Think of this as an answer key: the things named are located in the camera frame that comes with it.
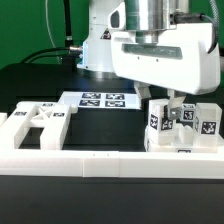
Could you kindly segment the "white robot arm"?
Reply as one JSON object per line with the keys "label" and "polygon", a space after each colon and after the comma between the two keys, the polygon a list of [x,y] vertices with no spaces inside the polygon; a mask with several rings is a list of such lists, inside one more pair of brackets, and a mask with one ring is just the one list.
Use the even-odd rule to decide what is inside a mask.
{"label": "white robot arm", "polygon": [[189,12],[189,0],[90,0],[89,34],[78,65],[95,77],[132,80],[139,98],[168,90],[168,117],[187,94],[220,84],[218,18]]}

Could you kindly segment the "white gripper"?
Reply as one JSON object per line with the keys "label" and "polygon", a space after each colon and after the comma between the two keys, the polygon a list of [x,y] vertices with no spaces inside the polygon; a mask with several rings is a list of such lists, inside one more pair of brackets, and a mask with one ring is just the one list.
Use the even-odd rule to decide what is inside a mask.
{"label": "white gripper", "polygon": [[185,93],[219,86],[217,25],[191,14],[189,0],[123,0],[109,14],[109,29],[115,73],[135,81],[141,109],[151,98],[149,85],[168,89],[170,120],[180,118]]}

